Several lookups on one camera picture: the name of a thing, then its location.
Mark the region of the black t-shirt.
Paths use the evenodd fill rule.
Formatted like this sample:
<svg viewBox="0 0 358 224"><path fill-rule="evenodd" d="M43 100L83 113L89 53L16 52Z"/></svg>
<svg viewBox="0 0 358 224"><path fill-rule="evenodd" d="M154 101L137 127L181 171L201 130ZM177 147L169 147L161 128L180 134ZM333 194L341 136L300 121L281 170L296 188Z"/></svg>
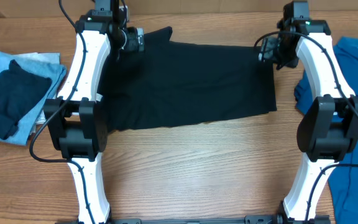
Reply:
<svg viewBox="0 0 358 224"><path fill-rule="evenodd" d="M107 60L99 83L109 131L176 127L277 109L273 66L252 47L171 41L172 28L145 35L145 49Z"/></svg>

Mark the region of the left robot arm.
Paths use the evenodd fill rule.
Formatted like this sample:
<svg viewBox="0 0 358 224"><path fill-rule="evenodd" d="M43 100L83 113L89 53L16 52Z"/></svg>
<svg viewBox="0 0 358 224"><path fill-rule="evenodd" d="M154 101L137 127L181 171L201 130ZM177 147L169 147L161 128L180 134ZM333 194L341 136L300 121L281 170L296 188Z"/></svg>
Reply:
<svg viewBox="0 0 358 224"><path fill-rule="evenodd" d="M144 31L127 27L129 10L91 10L78 20L76 49L69 74L56 98L47 100L44 113L53 146L68 164L79 204L77 223L112 223L104 191L102 155L108 130L101 109L99 81L109 55L144 50Z"/></svg>

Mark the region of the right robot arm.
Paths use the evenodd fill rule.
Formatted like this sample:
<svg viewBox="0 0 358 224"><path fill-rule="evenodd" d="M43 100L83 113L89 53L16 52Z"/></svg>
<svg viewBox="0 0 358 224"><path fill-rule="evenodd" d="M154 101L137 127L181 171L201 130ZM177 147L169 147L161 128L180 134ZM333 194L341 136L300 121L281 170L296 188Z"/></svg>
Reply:
<svg viewBox="0 0 358 224"><path fill-rule="evenodd" d="M281 19L277 31L258 43L261 61L272 60L278 68L302 62L313 96L296 134L300 166L273 222L329 223L329 217L316 214L316 206L329 176L345 167L342 160L358 141L358 96L343 77L326 21Z"/></svg>

